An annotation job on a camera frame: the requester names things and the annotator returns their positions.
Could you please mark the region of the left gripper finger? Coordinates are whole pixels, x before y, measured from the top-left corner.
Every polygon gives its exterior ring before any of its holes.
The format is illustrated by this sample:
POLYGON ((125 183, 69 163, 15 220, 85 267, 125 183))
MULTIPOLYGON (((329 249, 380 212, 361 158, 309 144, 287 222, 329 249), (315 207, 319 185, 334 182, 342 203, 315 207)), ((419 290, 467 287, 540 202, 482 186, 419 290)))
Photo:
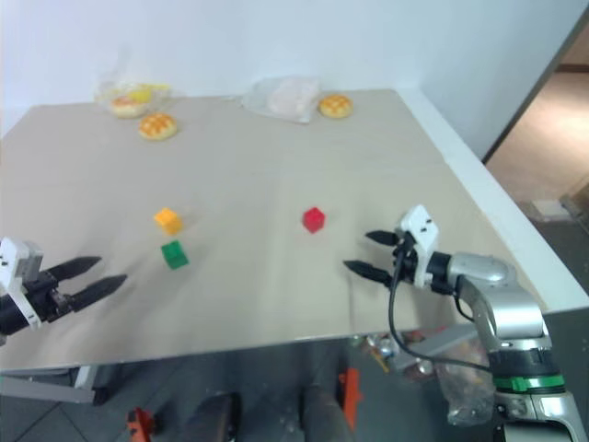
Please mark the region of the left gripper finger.
POLYGON ((41 276, 42 281, 49 284, 59 284, 62 281, 70 280, 78 275, 86 273, 94 265, 101 261, 99 256, 83 256, 54 265, 45 269, 41 276))
POLYGON ((81 311, 82 309, 87 308, 101 299, 115 293, 123 285, 126 279, 126 274, 113 275, 102 278, 99 281, 96 281, 95 283, 87 286, 80 292, 70 295, 67 298, 68 306, 73 312, 81 311))

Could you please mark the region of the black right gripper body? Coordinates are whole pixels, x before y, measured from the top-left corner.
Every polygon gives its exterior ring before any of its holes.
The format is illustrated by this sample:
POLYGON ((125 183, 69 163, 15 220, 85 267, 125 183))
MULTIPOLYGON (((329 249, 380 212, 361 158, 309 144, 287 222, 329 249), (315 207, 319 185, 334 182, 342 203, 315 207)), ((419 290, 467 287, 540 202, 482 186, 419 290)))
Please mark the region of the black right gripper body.
POLYGON ((393 283, 413 283, 418 258, 415 251, 415 239, 411 233, 397 229, 395 234, 398 237, 397 245, 393 251, 394 269, 392 274, 393 283))

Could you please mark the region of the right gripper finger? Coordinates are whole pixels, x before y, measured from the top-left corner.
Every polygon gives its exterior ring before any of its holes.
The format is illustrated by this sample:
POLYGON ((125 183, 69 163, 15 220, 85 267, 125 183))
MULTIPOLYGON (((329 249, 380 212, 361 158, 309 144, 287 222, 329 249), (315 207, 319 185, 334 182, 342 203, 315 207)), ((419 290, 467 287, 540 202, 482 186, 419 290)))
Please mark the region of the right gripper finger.
POLYGON ((344 261, 343 264, 353 273, 364 279, 379 283, 379 284, 390 284, 392 281, 391 274, 383 269, 378 269, 374 265, 368 262, 362 262, 359 260, 348 260, 344 261))
POLYGON ((372 241, 384 246, 396 246, 398 244, 398 235, 395 232, 373 230, 367 232, 365 236, 372 241))

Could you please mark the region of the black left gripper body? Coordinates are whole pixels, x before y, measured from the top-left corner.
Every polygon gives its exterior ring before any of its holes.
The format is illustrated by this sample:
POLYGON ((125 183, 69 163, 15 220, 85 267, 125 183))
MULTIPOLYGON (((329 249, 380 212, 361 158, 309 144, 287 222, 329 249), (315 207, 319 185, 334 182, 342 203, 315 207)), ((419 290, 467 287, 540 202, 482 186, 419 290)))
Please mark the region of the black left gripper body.
POLYGON ((63 271, 43 271, 36 280, 23 283, 26 297, 42 322, 54 322, 73 311, 69 296, 58 290, 63 280, 70 279, 63 271))

